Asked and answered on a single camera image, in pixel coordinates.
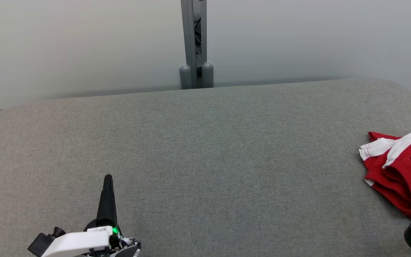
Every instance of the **gray fabric surface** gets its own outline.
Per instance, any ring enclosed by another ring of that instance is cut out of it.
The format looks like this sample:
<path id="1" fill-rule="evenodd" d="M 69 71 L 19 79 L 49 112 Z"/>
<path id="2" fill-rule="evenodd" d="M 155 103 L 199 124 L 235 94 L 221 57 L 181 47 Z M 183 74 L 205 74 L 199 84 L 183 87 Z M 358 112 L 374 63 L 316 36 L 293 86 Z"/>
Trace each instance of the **gray fabric surface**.
<path id="1" fill-rule="evenodd" d="M 411 93 L 332 80 L 46 101 L 0 112 L 0 256 L 81 231 L 104 175 L 146 256 L 411 256 L 363 180 L 367 132 L 411 132 Z"/>

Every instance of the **red fabric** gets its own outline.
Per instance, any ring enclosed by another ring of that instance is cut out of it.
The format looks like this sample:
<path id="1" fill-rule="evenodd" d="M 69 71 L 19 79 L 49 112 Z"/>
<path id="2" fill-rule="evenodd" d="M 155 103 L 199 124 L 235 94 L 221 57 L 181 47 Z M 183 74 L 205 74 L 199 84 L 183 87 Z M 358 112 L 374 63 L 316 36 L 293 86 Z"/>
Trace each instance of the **red fabric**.
<path id="1" fill-rule="evenodd" d="M 369 132 L 369 137 L 372 142 L 379 138 L 392 140 L 401 138 L 376 132 Z M 389 151 L 380 156 L 369 157 L 364 161 L 364 165 L 369 170 L 365 179 L 375 181 L 372 188 L 411 218 L 411 144 L 390 166 L 383 169 L 382 166 L 386 163 Z"/>

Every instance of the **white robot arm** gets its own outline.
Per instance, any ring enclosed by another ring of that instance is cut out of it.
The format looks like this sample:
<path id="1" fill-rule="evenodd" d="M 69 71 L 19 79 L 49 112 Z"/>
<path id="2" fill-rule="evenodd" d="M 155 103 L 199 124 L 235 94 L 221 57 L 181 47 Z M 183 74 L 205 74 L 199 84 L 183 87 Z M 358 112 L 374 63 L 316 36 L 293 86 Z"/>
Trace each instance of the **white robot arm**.
<path id="1" fill-rule="evenodd" d="M 55 227 L 52 234 L 40 233 L 28 251 L 37 257 L 137 257 L 141 248 L 139 241 L 121 234 L 112 176 L 106 175 L 98 215 L 83 232 L 66 233 Z"/>

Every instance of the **white partition panel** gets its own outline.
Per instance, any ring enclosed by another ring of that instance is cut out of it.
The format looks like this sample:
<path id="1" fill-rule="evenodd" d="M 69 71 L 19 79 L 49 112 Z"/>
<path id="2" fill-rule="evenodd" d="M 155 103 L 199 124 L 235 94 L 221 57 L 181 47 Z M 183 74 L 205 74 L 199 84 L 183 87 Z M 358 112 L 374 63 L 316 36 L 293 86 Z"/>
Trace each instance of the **white partition panel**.
<path id="1" fill-rule="evenodd" d="M 207 0 L 214 86 L 372 77 L 411 90 L 411 1 Z"/>
<path id="2" fill-rule="evenodd" d="M 180 0 L 0 0 L 0 109 L 181 89 Z"/>

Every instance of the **folded clothing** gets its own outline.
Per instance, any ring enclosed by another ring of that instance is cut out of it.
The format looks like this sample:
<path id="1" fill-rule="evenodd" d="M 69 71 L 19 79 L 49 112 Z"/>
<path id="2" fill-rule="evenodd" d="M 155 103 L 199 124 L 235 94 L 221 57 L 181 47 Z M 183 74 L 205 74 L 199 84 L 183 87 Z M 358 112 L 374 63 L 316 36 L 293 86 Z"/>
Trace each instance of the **folded clothing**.
<path id="1" fill-rule="evenodd" d="M 359 154 L 368 169 L 365 181 L 411 218 L 411 133 L 403 137 L 369 132 L 371 143 Z"/>

